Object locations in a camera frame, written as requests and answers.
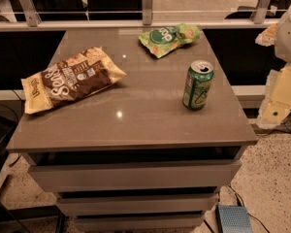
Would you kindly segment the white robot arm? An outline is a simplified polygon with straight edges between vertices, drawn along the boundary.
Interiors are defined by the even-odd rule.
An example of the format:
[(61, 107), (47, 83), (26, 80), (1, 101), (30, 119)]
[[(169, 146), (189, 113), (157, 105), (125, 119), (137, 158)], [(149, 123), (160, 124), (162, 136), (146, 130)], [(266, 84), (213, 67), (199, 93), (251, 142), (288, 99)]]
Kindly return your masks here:
[(286, 62), (279, 71), (270, 71), (265, 99), (257, 118), (260, 128), (272, 129), (282, 124), (291, 113), (291, 6), (278, 23), (258, 35), (255, 43), (264, 47), (274, 46), (275, 56)]

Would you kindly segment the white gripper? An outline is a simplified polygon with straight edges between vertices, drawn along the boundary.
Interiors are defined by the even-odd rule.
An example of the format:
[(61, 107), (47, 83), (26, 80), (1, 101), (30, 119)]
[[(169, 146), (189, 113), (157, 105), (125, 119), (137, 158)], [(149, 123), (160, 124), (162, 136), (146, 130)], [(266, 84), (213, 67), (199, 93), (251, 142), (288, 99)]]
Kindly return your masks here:
[(262, 129), (273, 129), (282, 124), (290, 113), (291, 63), (287, 63), (279, 71), (270, 71), (256, 124)]

